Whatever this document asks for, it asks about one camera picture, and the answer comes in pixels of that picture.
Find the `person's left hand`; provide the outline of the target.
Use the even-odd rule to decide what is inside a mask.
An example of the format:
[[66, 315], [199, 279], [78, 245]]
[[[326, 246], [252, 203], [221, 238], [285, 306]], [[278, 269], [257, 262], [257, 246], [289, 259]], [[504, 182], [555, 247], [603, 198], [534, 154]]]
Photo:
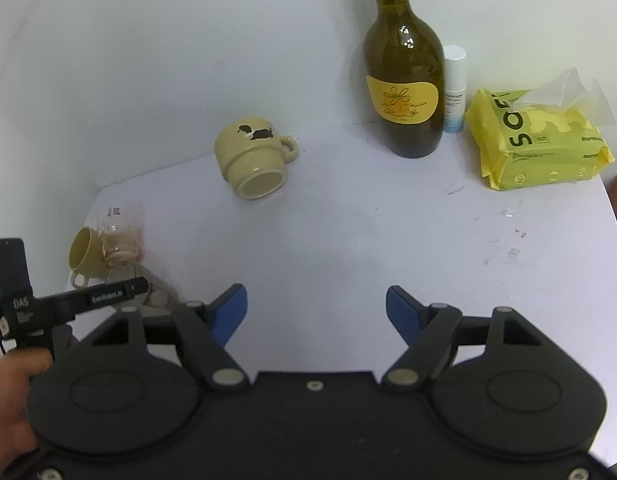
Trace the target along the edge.
[[19, 456], [33, 452], [37, 439], [25, 414], [30, 379], [52, 365], [44, 348], [16, 349], [0, 359], [0, 474]]

